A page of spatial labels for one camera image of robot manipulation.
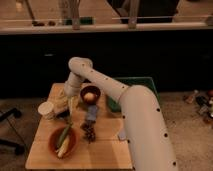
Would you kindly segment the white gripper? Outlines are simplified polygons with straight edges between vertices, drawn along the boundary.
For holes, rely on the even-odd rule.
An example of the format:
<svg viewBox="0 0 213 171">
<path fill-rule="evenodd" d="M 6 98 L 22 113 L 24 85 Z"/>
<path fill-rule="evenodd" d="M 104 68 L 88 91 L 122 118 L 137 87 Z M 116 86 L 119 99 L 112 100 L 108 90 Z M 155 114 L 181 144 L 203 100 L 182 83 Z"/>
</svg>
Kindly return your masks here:
<svg viewBox="0 0 213 171">
<path fill-rule="evenodd" d="M 60 90 L 59 93 L 52 96 L 49 101 L 53 103 L 53 111 L 56 115 L 59 115 L 65 111 L 68 113 L 71 113 L 72 111 L 73 98 L 68 97 L 64 90 Z"/>
</svg>

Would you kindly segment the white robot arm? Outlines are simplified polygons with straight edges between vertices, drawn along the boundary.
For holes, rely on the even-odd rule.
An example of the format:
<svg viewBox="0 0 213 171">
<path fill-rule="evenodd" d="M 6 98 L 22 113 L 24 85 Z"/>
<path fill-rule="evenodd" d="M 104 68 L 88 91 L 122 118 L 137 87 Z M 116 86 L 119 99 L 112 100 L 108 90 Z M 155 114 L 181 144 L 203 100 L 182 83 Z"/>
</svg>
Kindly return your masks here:
<svg viewBox="0 0 213 171">
<path fill-rule="evenodd" d="M 68 66 L 70 74 L 64 86 L 68 97 L 77 95 L 87 79 L 120 105 L 135 171 L 179 171 L 161 107 L 149 88 L 128 86 L 104 75 L 88 58 L 72 57 Z"/>
</svg>

